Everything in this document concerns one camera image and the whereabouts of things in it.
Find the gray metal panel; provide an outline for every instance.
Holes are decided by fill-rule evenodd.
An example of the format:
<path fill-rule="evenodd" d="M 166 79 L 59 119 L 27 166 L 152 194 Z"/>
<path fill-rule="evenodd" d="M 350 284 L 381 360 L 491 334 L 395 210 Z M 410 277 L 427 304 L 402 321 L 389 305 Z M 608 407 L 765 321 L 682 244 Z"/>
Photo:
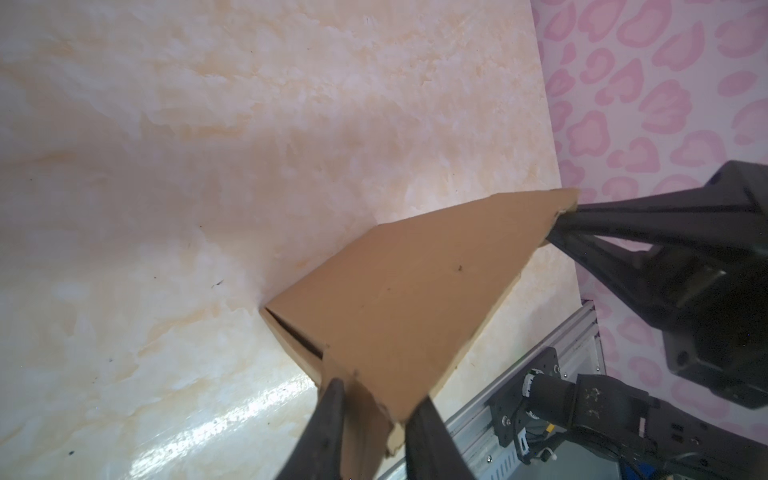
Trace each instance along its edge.
<path fill-rule="evenodd" d="M 514 444 L 510 444 L 506 449 L 498 444 L 498 438 L 491 426 L 491 410 L 487 404 L 491 396 L 502 385 L 548 346 L 553 346 L 558 351 L 561 377 L 564 379 L 574 382 L 578 373 L 602 374 L 605 372 L 594 305 L 591 301 L 587 301 L 549 336 L 506 372 L 502 373 L 445 423 L 464 461 L 478 480 L 507 480 L 512 477 L 520 464 L 515 454 Z M 573 456 L 570 455 L 571 451 L 579 453 L 572 447 L 583 451 L 577 445 L 569 445 L 564 451 L 564 458 Z M 601 473 L 601 476 L 595 478 L 620 478 L 615 464 L 612 462 L 605 463 L 605 460 L 592 454 L 583 455 L 583 453 L 580 453 L 579 462 L 586 463 L 579 468 L 585 468 L 585 471 L 591 472 L 594 467 L 598 469 L 596 472 L 603 472 L 608 475 L 603 476 Z M 522 470 L 530 470 L 530 474 L 534 475 L 539 468 L 531 469 L 529 467 Z M 405 479 L 405 460 L 398 462 L 380 478 L 382 480 Z"/>

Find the torn cardboard edge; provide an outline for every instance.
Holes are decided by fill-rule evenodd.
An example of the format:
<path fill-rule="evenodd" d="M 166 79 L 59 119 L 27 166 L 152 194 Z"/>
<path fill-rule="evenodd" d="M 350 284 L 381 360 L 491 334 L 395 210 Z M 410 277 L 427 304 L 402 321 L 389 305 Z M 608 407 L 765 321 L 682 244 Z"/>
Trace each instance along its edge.
<path fill-rule="evenodd" d="M 320 391 L 344 380 L 343 476 L 371 478 L 403 444 L 577 197 L 497 194 L 373 227 L 260 310 Z"/>

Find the marble-patterned tabletop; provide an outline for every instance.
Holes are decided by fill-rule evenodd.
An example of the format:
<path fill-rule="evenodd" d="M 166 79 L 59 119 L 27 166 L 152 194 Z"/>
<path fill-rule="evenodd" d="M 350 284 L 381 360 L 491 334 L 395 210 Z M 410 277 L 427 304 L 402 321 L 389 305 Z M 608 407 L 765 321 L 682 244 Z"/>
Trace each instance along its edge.
<path fill-rule="evenodd" d="M 272 478 L 316 391 L 258 306 L 560 186 L 528 0 L 7 0 L 0 105 L 2 478 Z M 542 247 L 440 412 L 578 306 Z"/>

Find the brown cardboard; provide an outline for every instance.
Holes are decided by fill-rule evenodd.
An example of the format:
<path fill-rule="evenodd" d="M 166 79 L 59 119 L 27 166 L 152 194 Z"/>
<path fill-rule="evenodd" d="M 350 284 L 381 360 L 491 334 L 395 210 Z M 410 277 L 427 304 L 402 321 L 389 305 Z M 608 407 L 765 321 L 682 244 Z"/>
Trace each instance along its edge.
<path fill-rule="evenodd" d="M 439 391 L 577 196 L 496 194 L 379 225 L 262 309 L 315 383 L 345 380 L 344 477 L 373 475 L 392 425 Z"/>

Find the pink wall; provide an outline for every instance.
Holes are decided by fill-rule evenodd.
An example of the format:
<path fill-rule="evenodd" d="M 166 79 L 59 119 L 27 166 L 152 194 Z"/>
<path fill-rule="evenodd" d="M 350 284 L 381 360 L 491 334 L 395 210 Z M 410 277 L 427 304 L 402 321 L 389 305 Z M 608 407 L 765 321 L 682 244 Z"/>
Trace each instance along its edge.
<path fill-rule="evenodd" d="M 582 203 L 697 187 L 732 158 L 768 164 L 768 0 L 532 4 L 563 185 Z M 673 376 L 660 332 L 578 275 L 610 375 L 768 443 L 768 408 Z"/>

